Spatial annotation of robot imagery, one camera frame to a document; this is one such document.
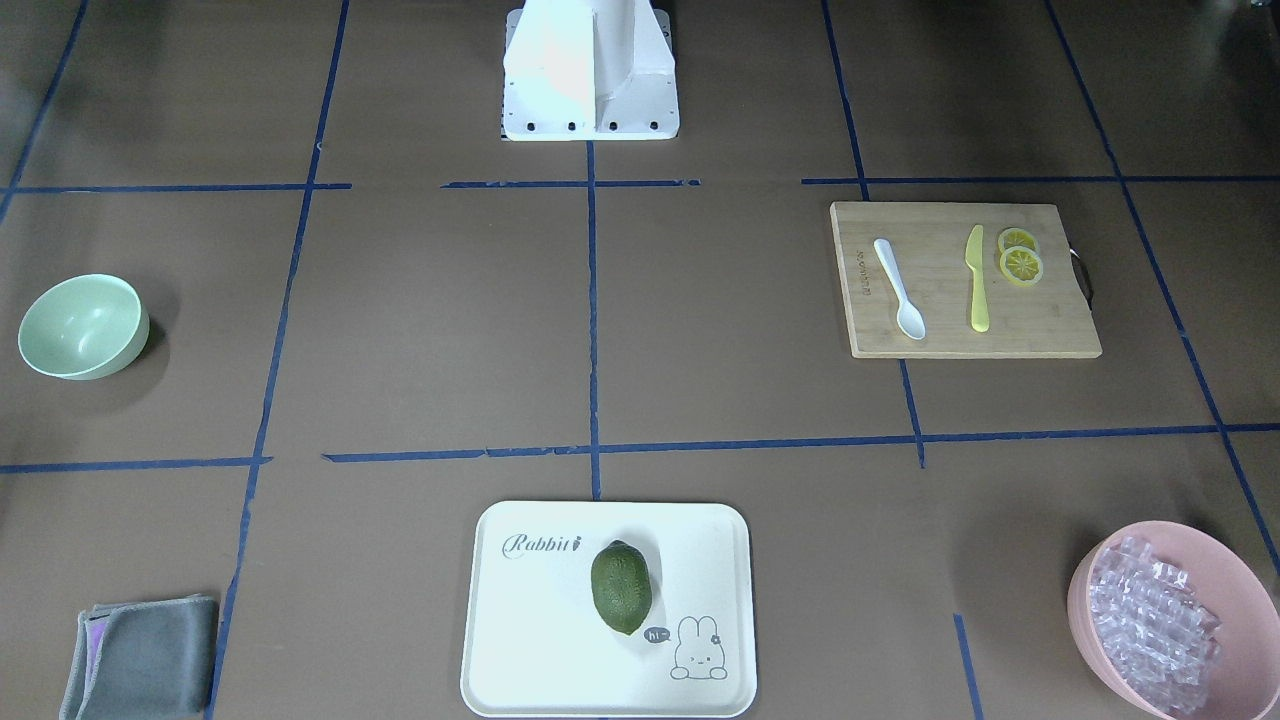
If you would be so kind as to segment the white plastic spoon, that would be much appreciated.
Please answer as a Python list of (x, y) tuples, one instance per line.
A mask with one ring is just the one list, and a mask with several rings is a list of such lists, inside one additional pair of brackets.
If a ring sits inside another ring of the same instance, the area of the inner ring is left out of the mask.
[(873, 241), (873, 249), (897, 301), (895, 320), (899, 329), (909, 340), (923, 341), (927, 336), (925, 320), (920, 310), (910, 300), (892, 243), (886, 237), (877, 237)]

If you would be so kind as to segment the light green bowl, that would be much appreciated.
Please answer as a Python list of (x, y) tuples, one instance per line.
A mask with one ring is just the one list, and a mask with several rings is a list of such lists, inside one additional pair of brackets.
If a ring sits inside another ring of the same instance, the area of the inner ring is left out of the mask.
[(72, 277), (45, 291), (17, 336), (24, 363), (67, 380), (115, 374), (142, 352), (150, 315), (132, 284), (109, 274)]

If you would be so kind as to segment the pink bowl with ice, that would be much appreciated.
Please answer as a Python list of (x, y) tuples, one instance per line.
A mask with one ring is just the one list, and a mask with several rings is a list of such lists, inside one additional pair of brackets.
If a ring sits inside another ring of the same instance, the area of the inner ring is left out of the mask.
[(1071, 635), (1094, 674), (1160, 719), (1261, 719), (1277, 702), (1279, 620), (1254, 573), (1211, 536), (1139, 521), (1079, 564)]

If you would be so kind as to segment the green avocado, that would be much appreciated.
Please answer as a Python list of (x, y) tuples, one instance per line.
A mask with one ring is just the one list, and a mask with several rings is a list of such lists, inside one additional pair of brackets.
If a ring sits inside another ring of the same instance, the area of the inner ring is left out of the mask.
[(594, 607), (609, 629), (634, 634), (652, 610), (653, 585), (644, 555), (616, 539), (591, 561), (590, 589)]

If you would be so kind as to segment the white rabbit tray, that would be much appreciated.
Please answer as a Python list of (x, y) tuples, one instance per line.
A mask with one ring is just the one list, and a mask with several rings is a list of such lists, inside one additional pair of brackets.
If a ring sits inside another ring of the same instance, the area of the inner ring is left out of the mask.
[[(639, 628), (590, 589), (614, 541), (646, 561)], [(723, 503), (502, 501), (477, 520), (460, 691), (485, 717), (737, 717), (756, 698), (750, 533)]]

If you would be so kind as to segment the wooden cutting board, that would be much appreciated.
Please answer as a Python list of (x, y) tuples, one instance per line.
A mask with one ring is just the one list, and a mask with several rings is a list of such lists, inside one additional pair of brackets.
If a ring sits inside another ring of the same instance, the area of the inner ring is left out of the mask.
[[(831, 205), (829, 220), (854, 357), (1093, 359), (1102, 352), (1052, 204), (844, 201)], [(986, 333), (969, 323), (972, 273), (964, 254), (975, 224), (984, 227)], [(1009, 227), (1037, 238), (1044, 261), (1038, 284), (1015, 286), (998, 269), (997, 238)], [(897, 301), (873, 249), (877, 237), (892, 243), (910, 300), (925, 320), (923, 341), (897, 327)]]

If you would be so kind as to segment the upper lemon slice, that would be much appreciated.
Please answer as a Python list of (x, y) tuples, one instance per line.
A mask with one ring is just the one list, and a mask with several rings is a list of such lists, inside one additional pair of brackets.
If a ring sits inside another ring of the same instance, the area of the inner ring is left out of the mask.
[(998, 252), (1004, 254), (1009, 249), (1021, 247), (1032, 252), (1039, 252), (1039, 243), (1029, 231), (1020, 227), (1004, 229), (997, 238)]

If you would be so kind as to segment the lemon slice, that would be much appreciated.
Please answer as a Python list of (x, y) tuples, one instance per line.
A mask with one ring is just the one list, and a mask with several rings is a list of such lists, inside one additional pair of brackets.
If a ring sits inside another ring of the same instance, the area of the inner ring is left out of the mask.
[(1036, 250), (1025, 246), (1010, 246), (1001, 252), (998, 269), (1010, 283), (1030, 287), (1038, 284), (1043, 278), (1044, 261)]
[(1039, 243), (1029, 231), (1020, 227), (1004, 229), (997, 238), (998, 252), (1004, 254), (1009, 249), (1021, 247), (1032, 252), (1039, 252)]

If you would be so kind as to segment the lower lemon slice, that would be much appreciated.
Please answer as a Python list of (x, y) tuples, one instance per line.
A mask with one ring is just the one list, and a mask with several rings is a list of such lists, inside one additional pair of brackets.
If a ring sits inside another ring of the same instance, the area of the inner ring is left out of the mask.
[(1043, 278), (1044, 261), (1036, 250), (1025, 246), (1010, 246), (1001, 252), (998, 269), (1010, 283), (1030, 287), (1038, 284)]

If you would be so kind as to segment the grey folded cloth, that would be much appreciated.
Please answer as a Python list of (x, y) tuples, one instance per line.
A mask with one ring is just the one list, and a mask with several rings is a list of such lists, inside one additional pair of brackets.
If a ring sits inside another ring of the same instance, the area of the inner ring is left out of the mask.
[(96, 603), (77, 618), (61, 719), (183, 719), (209, 705), (218, 602)]

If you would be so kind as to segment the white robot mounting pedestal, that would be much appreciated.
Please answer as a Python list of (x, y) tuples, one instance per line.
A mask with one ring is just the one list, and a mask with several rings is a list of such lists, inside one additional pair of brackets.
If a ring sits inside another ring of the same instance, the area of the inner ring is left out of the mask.
[(506, 17), (500, 131), (515, 142), (678, 135), (669, 13), (649, 1), (527, 1)]

